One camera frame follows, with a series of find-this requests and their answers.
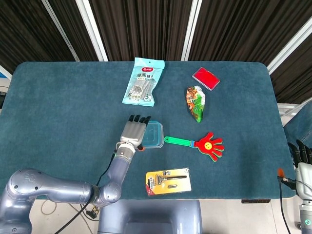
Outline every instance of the table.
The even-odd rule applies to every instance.
[[[266,66],[255,62],[168,61],[154,89],[154,107],[122,104],[133,62],[25,62],[14,72],[0,115],[0,189],[21,168],[96,183],[107,167],[130,114],[151,115],[164,135],[223,138],[212,162],[197,149],[164,144],[136,153],[123,183],[125,199],[278,198],[278,167],[294,178]],[[221,82],[202,86],[201,123],[187,110],[188,86],[199,67]],[[190,168],[192,191],[148,197],[148,171]],[[285,188],[284,197],[294,195]]]

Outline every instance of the blue container lid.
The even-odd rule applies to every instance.
[[[142,141],[146,149],[161,148],[164,145],[164,131],[162,124],[158,121],[149,121]]]

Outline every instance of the plastic packaging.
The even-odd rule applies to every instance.
[[[163,60],[135,58],[135,65],[122,103],[154,106],[152,91],[156,87],[164,67]]]
[[[151,120],[145,130],[142,145],[146,149],[161,148],[164,145],[162,124]]]

